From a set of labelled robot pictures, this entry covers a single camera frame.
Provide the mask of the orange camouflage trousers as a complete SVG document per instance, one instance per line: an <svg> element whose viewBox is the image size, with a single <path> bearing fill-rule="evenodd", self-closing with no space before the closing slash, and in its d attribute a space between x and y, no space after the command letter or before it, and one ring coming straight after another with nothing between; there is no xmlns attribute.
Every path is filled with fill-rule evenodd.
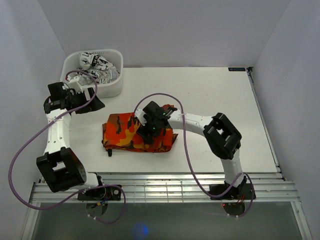
<svg viewBox="0 0 320 240"><path fill-rule="evenodd" d="M143 110L149 115L149 119L167 118L167 126L160 132L160 136L154 139L154 144L144 143L137 134L140 123L134 112L113 113L109 115L107 122L102 124L102 145L108 156L112 156L112 150L166 153L172 149L178 134L174 133L170 126L169 118L178 109L174 105L159 106L151 101Z"/></svg>

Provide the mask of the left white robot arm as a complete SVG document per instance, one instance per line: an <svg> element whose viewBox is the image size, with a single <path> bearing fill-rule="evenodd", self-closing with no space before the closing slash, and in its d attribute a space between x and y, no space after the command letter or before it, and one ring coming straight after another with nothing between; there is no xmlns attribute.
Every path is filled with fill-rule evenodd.
<svg viewBox="0 0 320 240"><path fill-rule="evenodd" d="M88 173L71 149L70 122L72 113L86 114L105 107L99 100L96 87L90 87L86 98L84 90L65 86L63 82L48 85L49 97L43 103L48 122L47 144L36 165L53 193L70 189L88 189L88 193L100 200L106 195L106 187L97 173Z"/></svg>

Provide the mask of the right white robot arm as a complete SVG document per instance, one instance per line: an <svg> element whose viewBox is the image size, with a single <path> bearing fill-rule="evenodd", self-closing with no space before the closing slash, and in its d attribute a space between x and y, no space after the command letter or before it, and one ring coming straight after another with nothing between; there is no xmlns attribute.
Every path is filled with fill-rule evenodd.
<svg viewBox="0 0 320 240"><path fill-rule="evenodd" d="M159 106L151 101L143 109L135 109L134 116L140 126L137 134L145 143L155 144L161 131L180 129L204 137L212 153L221 160L224 182L212 184L205 192L211 199L235 200L245 196L247 176L240 161L241 133L226 115L201 116L184 113L174 106Z"/></svg>

